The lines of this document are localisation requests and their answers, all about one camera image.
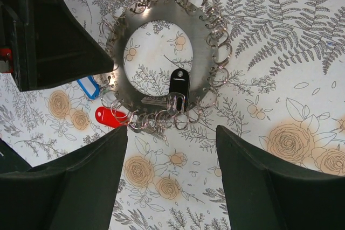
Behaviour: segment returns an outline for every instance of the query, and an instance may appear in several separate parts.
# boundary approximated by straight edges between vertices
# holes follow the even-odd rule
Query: fern leaf
[[[307,31],[318,31],[317,26],[321,25],[320,22],[316,22],[318,19],[328,19],[326,15],[321,15],[319,12],[329,12],[330,10],[322,4],[328,0],[307,0],[306,5],[310,6],[308,9],[302,9],[303,12],[300,13],[302,17],[299,17],[295,22],[304,30]]]
[[[345,54],[345,47],[342,44],[335,43],[333,41],[327,42],[327,50],[325,56],[323,57],[323,73],[326,75],[333,61],[337,59],[340,55]]]
[[[259,17],[266,13],[266,6],[262,5],[265,0],[246,0],[244,13],[250,17]]]
[[[271,76],[275,76],[279,72],[281,72],[282,69],[285,69],[285,66],[283,65],[283,63],[286,64],[286,62],[289,62],[290,60],[294,64],[296,64],[296,60],[299,63],[309,62],[309,59],[314,61],[315,57],[314,57],[313,51],[315,51],[316,56],[318,58],[319,57],[323,57],[323,55],[325,53],[325,49],[326,49],[326,43],[322,40],[322,37],[319,37],[319,41],[315,42],[315,44],[312,45],[312,46],[310,46],[310,44],[305,45],[306,42],[301,40],[301,39],[300,39],[300,42],[302,44],[304,44],[304,47],[302,45],[299,45],[300,50],[298,50],[297,48],[294,48],[294,52],[295,53],[293,53],[291,51],[288,51],[289,55],[283,54],[283,57],[284,57],[283,62],[280,62],[279,58],[278,58],[278,62],[276,62],[276,61],[273,62],[274,67],[271,67],[271,70],[270,70],[270,75]]]
[[[268,0],[272,3],[272,5],[268,5],[268,16],[272,20],[276,20],[279,22],[283,22],[285,20],[285,16],[287,14],[300,11],[299,8],[288,8],[289,5],[292,5],[294,3],[298,3],[296,0]],[[291,17],[289,16],[288,19],[297,19],[297,17]]]
[[[294,31],[293,27],[290,27],[289,33],[282,37],[280,41],[278,41],[275,45],[272,45],[271,47],[267,47],[267,45],[264,45],[264,47],[261,48],[261,50],[254,56],[254,58],[250,61],[248,65],[248,71],[256,65],[258,62],[265,60],[265,58],[268,58],[268,56],[272,56],[274,54],[277,54],[275,48],[282,51],[282,46],[284,49],[287,48],[287,43],[290,44],[290,47],[293,47],[293,38],[297,37],[296,32]],[[280,60],[281,58],[278,57],[278,60],[280,63],[283,63],[283,60]]]
[[[228,15],[238,15],[240,14],[242,11],[238,10],[241,6],[243,6],[243,4],[241,4],[242,0],[227,0],[226,1],[226,7],[225,7],[225,12]]]

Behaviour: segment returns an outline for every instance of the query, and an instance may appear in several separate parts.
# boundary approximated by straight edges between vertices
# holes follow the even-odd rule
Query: fern illustration
[[[231,32],[229,36],[230,41],[233,41],[239,35],[244,33],[245,29],[249,29],[249,24],[252,24],[250,19],[238,16],[242,13],[240,8],[243,4],[241,4],[241,1],[242,0],[227,0],[226,7],[224,8],[226,13],[225,19],[229,24],[231,24]]]
[[[323,73],[325,75],[327,74],[332,62],[342,54],[345,54],[345,46],[339,43],[334,43],[332,41],[327,42],[327,50],[322,61]]]
[[[262,42],[262,38],[268,39],[271,35],[271,30],[274,29],[273,22],[270,20],[254,20],[249,32],[244,35],[244,39],[241,40],[240,44],[236,49],[236,58],[254,44]]]
[[[239,8],[243,6],[243,4],[241,4],[241,1],[242,0],[227,0],[224,11],[228,15],[239,15],[240,13],[242,13],[242,11],[239,10]]]
[[[300,11],[299,8],[289,7],[294,3],[298,3],[297,0],[269,0],[272,4],[268,5],[268,16],[280,22],[284,20],[296,19],[295,16],[289,16],[288,14],[296,11]]]
[[[307,0],[305,4],[310,6],[310,8],[303,8],[303,12],[300,13],[302,17],[299,17],[295,22],[307,31],[323,31],[324,26],[327,24],[320,20],[328,19],[329,17],[322,15],[322,13],[330,11],[322,5],[326,1],[328,0]]]
[[[284,49],[286,51],[288,47],[292,49],[293,46],[298,45],[298,36],[294,31],[294,27],[281,24],[276,26],[273,32],[275,34],[271,36],[267,45],[264,45],[250,61],[248,71],[258,62],[268,58],[268,56],[277,55],[277,50],[282,51]]]
[[[298,46],[293,47],[293,52],[289,50],[287,52],[288,55],[283,54],[283,59],[278,57],[278,62],[274,61],[274,67],[271,67],[270,70],[272,76],[277,75],[278,72],[285,69],[285,66],[290,66],[290,61],[294,64],[297,64],[297,62],[309,62],[310,60],[314,61],[314,54],[317,59],[322,59],[327,49],[326,42],[322,37],[304,31],[301,38],[299,39]]]

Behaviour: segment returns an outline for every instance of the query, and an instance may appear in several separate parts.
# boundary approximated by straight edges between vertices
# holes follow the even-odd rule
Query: blue key tag
[[[93,80],[92,76],[87,76],[86,78],[78,79],[77,82],[89,99],[95,100],[99,96],[101,88]]]

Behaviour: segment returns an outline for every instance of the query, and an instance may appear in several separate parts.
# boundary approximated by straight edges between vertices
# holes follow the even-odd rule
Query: orange flower
[[[175,153],[170,157],[170,162],[175,166],[182,167],[187,163],[187,156],[184,153]]]
[[[316,166],[324,173],[345,176],[345,153],[337,149],[315,148],[312,156]]]
[[[304,157],[311,154],[313,148],[311,132],[295,124],[278,126],[270,133],[268,151],[288,162],[301,163]]]
[[[156,189],[158,193],[164,199],[175,199],[179,194],[180,190],[178,189],[179,184],[176,180],[170,178],[161,178],[156,184]]]
[[[89,118],[82,110],[77,110],[73,113],[71,121],[76,129],[84,130],[89,124]]]
[[[151,163],[140,156],[132,157],[125,163],[126,179],[135,187],[147,187],[154,175]]]
[[[70,98],[62,91],[55,91],[49,98],[49,111],[58,119],[64,119],[71,110]]]

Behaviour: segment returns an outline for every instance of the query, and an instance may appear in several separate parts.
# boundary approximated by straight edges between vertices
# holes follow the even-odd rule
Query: floral wallpaper
[[[109,1],[65,0],[102,47]],[[345,175],[344,1],[215,1],[234,49],[230,79],[198,123],[163,135],[128,132],[109,229],[230,229],[215,146],[219,124],[286,161]],[[119,15],[128,3],[110,6]],[[170,73],[193,64],[183,28],[161,20],[132,35],[124,58],[129,81],[149,95],[166,93]],[[100,106],[76,82],[21,93],[11,76],[0,75],[0,137],[32,166],[109,132],[94,117]]]

